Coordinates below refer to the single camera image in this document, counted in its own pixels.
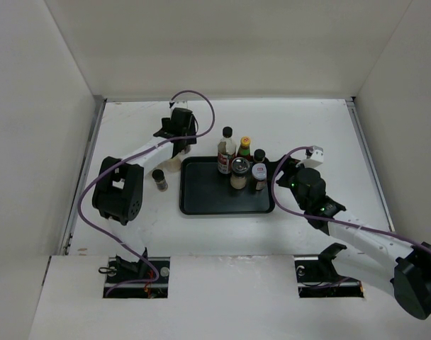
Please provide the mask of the red-label lid spice jar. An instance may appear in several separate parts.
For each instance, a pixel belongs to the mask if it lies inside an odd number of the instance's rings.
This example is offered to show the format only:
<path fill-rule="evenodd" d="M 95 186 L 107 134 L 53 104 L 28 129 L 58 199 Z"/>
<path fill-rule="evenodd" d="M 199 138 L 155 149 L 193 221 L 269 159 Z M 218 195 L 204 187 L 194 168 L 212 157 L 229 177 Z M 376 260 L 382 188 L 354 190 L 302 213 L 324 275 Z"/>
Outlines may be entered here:
<path fill-rule="evenodd" d="M 251 187 L 255 191 L 262 191 L 267 186 L 267 167 L 264 163 L 256 163 L 252 167 Z"/>

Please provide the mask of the small black-cap spice bottle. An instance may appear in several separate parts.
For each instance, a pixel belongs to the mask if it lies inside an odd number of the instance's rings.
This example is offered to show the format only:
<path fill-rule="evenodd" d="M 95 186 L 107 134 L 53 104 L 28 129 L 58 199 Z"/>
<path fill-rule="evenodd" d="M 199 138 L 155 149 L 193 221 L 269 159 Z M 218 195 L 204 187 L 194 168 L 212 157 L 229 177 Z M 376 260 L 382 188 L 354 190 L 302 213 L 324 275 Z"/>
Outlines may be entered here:
<path fill-rule="evenodd" d="M 264 163 L 266 159 L 266 154 L 263 149 L 256 149 L 253 154 L 253 162 L 255 164 Z"/>

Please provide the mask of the yellow-cap red sauce bottle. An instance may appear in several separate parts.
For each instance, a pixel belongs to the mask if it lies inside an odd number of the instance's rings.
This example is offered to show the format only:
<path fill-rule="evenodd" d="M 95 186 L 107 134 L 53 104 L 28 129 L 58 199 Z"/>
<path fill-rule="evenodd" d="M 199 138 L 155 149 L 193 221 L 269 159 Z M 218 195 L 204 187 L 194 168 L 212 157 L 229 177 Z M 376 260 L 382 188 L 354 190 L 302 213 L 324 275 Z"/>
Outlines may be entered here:
<path fill-rule="evenodd" d="M 244 136 L 240 139 L 240 146 L 237 151 L 237 157 L 242 157 L 249 162 L 252 160 L 250 151 L 251 139 L 248 136 Z"/>

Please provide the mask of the silver-lid white powder jar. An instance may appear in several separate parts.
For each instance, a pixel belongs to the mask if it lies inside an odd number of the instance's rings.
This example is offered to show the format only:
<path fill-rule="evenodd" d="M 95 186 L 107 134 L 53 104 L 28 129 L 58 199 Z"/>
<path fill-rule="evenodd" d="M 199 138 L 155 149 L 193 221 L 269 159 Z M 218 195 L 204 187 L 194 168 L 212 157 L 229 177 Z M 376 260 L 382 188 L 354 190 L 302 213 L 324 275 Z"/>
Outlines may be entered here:
<path fill-rule="evenodd" d="M 230 185 L 241 190 L 247 184 L 247 174 L 250 170 L 250 162 L 243 157 L 236 157 L 232 162 Z"/>

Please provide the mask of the tall black-cap sauce bottle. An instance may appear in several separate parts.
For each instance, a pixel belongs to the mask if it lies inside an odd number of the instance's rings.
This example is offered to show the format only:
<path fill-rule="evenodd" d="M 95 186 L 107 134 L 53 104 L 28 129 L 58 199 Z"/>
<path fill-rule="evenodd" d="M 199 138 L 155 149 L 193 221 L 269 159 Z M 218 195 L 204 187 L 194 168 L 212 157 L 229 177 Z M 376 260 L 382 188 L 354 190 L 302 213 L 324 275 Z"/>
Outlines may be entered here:
<path fill-rule="evenodd" d="M 233 129 L 229 126 L 223 128 L 223 137 L 218 143 L 218 170 L 227 175 L 231 172 L 232 162 L 235 158 L 237 147 L 233 140 Z"/>

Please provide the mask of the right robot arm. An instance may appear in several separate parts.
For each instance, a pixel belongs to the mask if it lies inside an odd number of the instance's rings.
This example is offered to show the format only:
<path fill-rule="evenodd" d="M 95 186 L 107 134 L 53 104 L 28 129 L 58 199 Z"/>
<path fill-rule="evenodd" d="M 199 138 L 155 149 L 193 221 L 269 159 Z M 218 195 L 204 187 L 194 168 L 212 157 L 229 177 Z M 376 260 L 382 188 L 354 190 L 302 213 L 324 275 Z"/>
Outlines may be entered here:
<path fill-rule="evenodd" d="M 363 223 L 327 195 L 318 170 L 297 159 L 284 156 L 272 169 L 271 187 L 290 190 L 296 215 L 337 240 L 319 255 L 322 278 L 355 278 L 388 293 L 416 319 L 431 315 L 431 244 Z"/>

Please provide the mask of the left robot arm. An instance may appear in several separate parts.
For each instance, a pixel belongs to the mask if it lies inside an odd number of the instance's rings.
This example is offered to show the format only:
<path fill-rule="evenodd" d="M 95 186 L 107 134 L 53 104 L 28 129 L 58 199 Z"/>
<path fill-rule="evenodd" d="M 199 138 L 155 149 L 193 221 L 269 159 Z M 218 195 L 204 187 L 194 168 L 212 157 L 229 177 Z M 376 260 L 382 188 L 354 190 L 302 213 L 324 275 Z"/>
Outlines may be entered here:
<path fill-rule="evenodd" d="M 173 108 L 162 119 L 161 128 L 150 141 L 125 158 L 137 153 L 137 159 L 121 164 L 104 176 L 94 188 L 91 204 L 108 221 L 108 230 L 121 241 L 130 233 L 128 224 L 140 213 L 145 177 L 196 144 L 196 118 L 188 108 Z"/>

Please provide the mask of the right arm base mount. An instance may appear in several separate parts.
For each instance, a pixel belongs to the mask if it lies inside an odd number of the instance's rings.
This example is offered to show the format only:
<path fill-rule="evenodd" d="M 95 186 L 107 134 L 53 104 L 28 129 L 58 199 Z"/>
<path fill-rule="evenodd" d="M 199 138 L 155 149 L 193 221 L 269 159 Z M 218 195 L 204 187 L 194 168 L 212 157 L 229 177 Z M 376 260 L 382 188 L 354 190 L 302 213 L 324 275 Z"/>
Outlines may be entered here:
<path fill-rule="evenodd" d="M 333 261 L 347 247 L 331 244 L 319 254 L 294 257 L 298 296 L 300 298 L 363 298 L 362 283 L 354 278 L 341 276 Z"/>

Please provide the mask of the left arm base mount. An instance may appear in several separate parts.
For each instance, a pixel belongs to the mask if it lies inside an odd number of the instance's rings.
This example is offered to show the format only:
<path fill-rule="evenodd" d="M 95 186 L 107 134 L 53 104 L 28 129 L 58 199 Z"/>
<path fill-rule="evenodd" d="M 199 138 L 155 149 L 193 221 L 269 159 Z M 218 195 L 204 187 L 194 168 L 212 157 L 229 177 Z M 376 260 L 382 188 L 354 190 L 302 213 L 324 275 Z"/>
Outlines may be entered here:
<path fill-rule="evenodd" d="M 158 275 L 144 261 L 126 261 L 120 256 L 110 258 L 99 267 L 104 276 L 103 298 L 108 299 L 165 299 L 168 298 L 171 259 L 149 258 Z"/>

